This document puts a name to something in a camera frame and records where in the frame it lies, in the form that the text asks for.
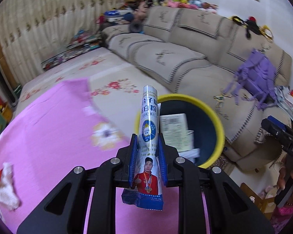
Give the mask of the person's right hand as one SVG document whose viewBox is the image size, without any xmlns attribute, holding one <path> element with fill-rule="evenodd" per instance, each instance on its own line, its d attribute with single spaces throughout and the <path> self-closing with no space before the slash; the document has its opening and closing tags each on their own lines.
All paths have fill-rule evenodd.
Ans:
<svg viewBox="0 0 293 234">
<path fill-rule="evenodd" d="M 285 155 L 277 181 L 276 205 L 281 208 L 286 204 L 293 204 L 293 157 Z"/>
</svg>

